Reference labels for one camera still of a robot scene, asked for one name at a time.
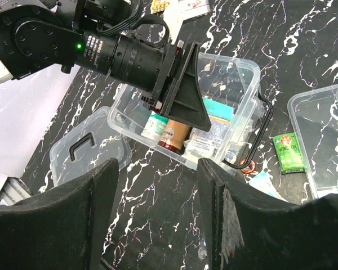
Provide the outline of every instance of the black handle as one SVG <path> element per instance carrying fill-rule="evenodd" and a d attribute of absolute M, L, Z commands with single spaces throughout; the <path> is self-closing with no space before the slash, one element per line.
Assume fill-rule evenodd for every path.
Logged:
<path fill-rule="evenodd" d="M 241 169 L 244 169 L 246 167 L 248 167 L 250 165 L 250 162 L 252 161 L 253 157 L 254 157 L 254 154 L 255 152 L 257 151 L 257 148 L 261 142 L 261 139 L 263 138 L 263 135 L 265 133 L 265 130 L 266 128 L 268 127 L 268 124 L 273 116 L 273 105 L 266 99 L 266 98 L 263 98 L 261 96 L 260 93 L 258 93 L 258 98 L 260 100 L 262 100 L 262 102 L 266 103 L 266 105 L 268 106 L 267 110 L 266 110 L 266 115 L 265 115 L 265 118 L 264 118 L 264 121 L 259 129 L 259 132 L 257 134 L 257 136 L 255 137 L 255 140 L 253 142 L 253 145 L 252 147 L 249 149 L 249 152 L 248 152 L 248 155 L 246 157 L 246 161 L 243 163 L 243 165 L 235 165 L 235 164 L 232 164 L 230 162 L 227 162 L 225 159 L 223 160 L 223 162 L 234 168 L 234 169 L 237 169 L 237 170 L 241 170 Z"/>
<path fill-rule="evenodd" d="M 75 160 L 75 153 L 74 153 L 75 150 L 78 149 L 78 148 L 80 148 L 82 145 L 84 145 L 88 141 L 90 142 L 90 146 L 91 147 L 95 145 L 94 136 L 92 135 L 91 132 L 89 132 L 84 137 L 82 137 L 79 141 L 77 141 L 72 146 L 70 146 L 70 148 L 69 148 L 69 154 L 70 154 L 70 159 L 72 161 Z"/>

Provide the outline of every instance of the green packet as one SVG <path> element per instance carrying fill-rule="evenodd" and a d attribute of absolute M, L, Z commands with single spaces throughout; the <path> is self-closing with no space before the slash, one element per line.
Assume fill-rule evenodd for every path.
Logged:
<path fill-rule="evenodd" d="M 282 174 L 304 172 L 304 163 L 294 133 L 273 137 Z"/>

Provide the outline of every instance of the black foreground object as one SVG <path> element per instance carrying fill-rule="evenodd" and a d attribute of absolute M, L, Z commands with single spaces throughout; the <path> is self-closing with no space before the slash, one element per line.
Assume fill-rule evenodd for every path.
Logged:
<path fill-rule="evenodd" d="M 0 206 L 0 270 L 99 269 L 117 183 L 118 161 L 110 159 L 43 194 Z"/>
<path fill-rule="evenodd" d="M 303 206 L 198 163 L 209 270 L 338 269 L 338 194 Z"/>

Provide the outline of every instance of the clear plastic container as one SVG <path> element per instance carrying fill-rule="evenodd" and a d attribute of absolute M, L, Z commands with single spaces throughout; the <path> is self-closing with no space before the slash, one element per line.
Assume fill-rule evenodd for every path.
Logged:
<path fill-rule="evenodd" d="M 128 138 L 108 126 L 109 107 L 101 107 L 50 150 L 50 168 L 54 186 L 89 172 L 110 158 L 119 162 L 119 170 L 131 160 Z"/>
<path fill-rule="evenodd" d="M 258 65 L 249 60 L 200 53 L 198 81 L 203 96 L 234 108 L 234 118 L 223 143 L 210 158 L 220 164 L 229 150 L 235 150 L 240 158 L 247 146 L 248 131 L 254 129 L 258 118 L 264 114 L 263 103 L 257 97 L 260 90 Z M 188 168 L 196 169 L 196 160 L 186 159 L 141 136 L 150 111 L 141 105 L 140 96 L 141 90 L 123 85 L 109 113 L 109 125 Z"/>
<path fill-rule="evenodd" d="M 338 193 L 338 84 L 293 96 L 288 112 L 313 198 Z"/>

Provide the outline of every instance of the marble table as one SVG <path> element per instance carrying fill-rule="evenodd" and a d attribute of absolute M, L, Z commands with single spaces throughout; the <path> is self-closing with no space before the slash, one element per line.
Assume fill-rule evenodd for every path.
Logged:
<path fill-rule="evenodd" d="M 161 31 L 140 29 L 151 41 Z M 284 199 L 311 200 L 304 173 L 280 174 L 272 137 L 293 131 L 287 111 L 293 95 L 338 83 L 338 0 L 218 0 L 211 14 L 185 24 L 179 38 L 197 40 L 202 52 L 259 65 L 262 94 L 274 115 L 254 158 L 257 171 L 245 179 L 265 171 Z M 53 186 L 52 145 L 96 109 L 112 105 L 117 87 L 111 78 L 80 69 L 23 174 L 34 193 Z M 203 233 L 195 171 L 138 142 L 130 146 L 132 161 L 120 172 L 103 257 L 113 269 L 207 269 L 198 253 Z"/>

